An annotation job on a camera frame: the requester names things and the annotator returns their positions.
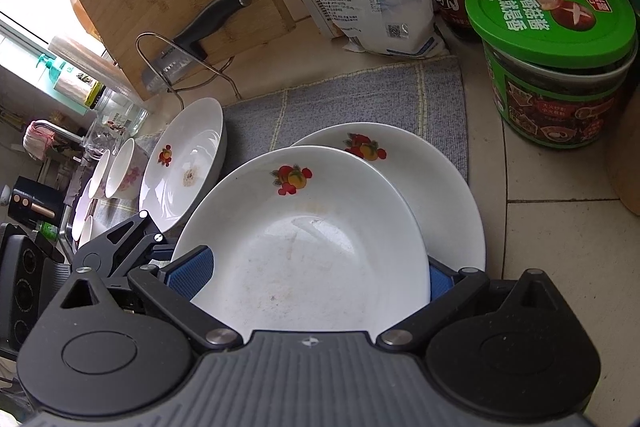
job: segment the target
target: jar lid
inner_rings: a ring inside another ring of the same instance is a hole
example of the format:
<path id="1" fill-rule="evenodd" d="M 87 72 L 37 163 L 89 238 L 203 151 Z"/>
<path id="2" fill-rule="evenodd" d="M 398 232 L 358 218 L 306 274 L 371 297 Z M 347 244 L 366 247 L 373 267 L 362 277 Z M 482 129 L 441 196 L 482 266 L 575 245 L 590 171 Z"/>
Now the jar lid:
<path id="1" fill-rule="evenodd" d="M 489 44 L 526 62 L 597 68 L 628 54 L 636 18 L 628 0 L 465 0 Z"/>

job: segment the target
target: qr code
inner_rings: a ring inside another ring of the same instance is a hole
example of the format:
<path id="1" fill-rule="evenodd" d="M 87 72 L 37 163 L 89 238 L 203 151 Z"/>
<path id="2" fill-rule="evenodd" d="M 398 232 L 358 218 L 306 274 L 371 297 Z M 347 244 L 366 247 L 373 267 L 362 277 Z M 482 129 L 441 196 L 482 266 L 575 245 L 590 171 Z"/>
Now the qr code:
<path id="1" fill-rule="evenodd" d="M 405 39 L 409 36 L 405 24 L 387 24 L 386 34 L 392 39 Z"/>

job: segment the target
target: red and yellow fruit print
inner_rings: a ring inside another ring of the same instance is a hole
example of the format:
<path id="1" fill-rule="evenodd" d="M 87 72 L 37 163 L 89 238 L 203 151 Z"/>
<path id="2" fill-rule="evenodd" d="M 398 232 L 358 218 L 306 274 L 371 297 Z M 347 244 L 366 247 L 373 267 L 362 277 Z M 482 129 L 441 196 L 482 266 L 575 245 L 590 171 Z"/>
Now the red and yellow fruit print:
<path id="1" fill-rule="evenodd" d="M 364 134 L 349 133 L 349 139 L 345 140 L 344 144 L 347 146 L 345 150 L 358 158 L 364 158 L 370 162 L 386 158 L 386 151 L 378 146 L 378 142 L 370 140 Z"/>
<path id="2" fill-rule="evenodd" d="M 165 167 L 169 166 L 169 163 L 171 163 L 171 146 L 170 145 L 165 145 L 164 149 L 161 150 L 160 154 L 158 155 L 158 163 L 161 163 Z"/>
<path id="3" fill-rule="evenodd" d="M 271 175 L 275 178 L 273 184 L 280 187 L 278 194 L 286 196 L 305 188 L 306 181 L 311 179 L 313 173 L 310 169 L 301 169 L 299 165 L 283 165 L 277 171 L 271 171 Z"/>

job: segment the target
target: knife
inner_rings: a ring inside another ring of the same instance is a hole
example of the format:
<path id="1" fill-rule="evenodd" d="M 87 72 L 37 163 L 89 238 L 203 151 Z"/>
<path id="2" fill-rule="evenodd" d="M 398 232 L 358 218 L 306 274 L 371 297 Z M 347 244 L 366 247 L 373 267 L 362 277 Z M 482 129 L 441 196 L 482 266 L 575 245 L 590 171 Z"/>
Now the knife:
<path id="1" fill-rule="evenodd" d="M 174 42 L 200 60 L 207 58 L 207 52 L 200 45 L 200 40 L 218 31 L 229 17 L 239 9 L 249 6 L 251 0 L 213 0 L 191 21 L 191 23 L 174 37 Z M 168 46 L 151 64 L 164 73 L 173 85 L 198 63 L 189 55 L 173 46 Z M 142 72 L 142 83 L 149 93 L 155 94 L 166 88 L 166 84 L 150 68 Z"/>

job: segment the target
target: orange bottle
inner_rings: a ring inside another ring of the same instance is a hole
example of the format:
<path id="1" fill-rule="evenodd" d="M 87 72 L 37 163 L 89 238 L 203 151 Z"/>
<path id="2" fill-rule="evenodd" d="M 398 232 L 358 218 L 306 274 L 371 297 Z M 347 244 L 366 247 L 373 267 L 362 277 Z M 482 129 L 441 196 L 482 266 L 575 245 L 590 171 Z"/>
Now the orange bottle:
<path id="1" fill-rule="evenodd" d="M 78 17 L 78 20 L 80 21 L 82 28 L 84 28 L 84 31 L 86 31 L 89 35 L 91 35 L 92 37 L 102 42 L 102 39 L 98 34 L 98 30 L 95 29 L 94 23 L 91 22 L 91 19 L 89 19 L 89 16 L 84 11 L 84 8 L 80 4 L 80 0 L 70 0 L 70 1 L 71 1 L 71 7 L 74 9 L 74 13 L 76 14 L 76 17 Z"/>

